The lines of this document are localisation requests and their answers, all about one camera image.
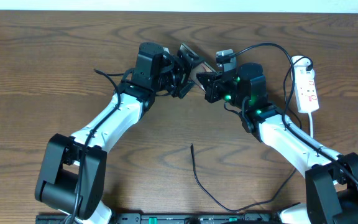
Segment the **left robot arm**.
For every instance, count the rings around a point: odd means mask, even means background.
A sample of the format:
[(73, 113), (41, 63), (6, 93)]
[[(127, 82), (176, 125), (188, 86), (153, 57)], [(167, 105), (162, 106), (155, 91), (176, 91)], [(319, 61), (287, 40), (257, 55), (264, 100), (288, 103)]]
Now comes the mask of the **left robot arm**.
[(65, 213), (57, 223), (108, 223), (112, 210), (101, 200), (107, 155), (153, 105), (157, 94), (183, 98), (194, 86), (191, 72), (204, 62), (181, 44), (172, 55), (153, 42), (139, 46), (135, 67), (115, 83), (111, 101), (90, 123), (47, 143), (35, 199)]

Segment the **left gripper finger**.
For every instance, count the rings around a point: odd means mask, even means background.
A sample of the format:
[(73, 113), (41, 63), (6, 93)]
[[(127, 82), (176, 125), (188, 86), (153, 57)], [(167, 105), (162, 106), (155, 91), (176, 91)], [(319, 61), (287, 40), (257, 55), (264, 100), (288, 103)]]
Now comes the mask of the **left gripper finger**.
[(185, 69), (194, 69), (198, 65), (202, 64), (204, 62), (204, 58), (200, 57), (197, 54), (194, 54), (193, 52), (190, 52), (188, 50), (179, 50), (177, 52), (177, 56), (183, 63), (183, 66)]
[(179, 91), (178, 97), (184, 98), (186, 94), (194, 87), (194, 81), (188, 81)]

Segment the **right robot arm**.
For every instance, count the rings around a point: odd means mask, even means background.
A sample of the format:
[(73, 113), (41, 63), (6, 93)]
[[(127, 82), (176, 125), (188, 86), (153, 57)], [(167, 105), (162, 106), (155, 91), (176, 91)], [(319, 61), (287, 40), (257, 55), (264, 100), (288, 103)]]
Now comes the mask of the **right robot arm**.
[(294, 125), (268, 101), (261, 65), (200, 71), (192, 78), (210, 103), (224, 100), (238, 107), (244, 129), (278, 151), (304, 177), (306, 203), (279, 211), (282, 223), (358, 223), (358, 154), (329, 149)]

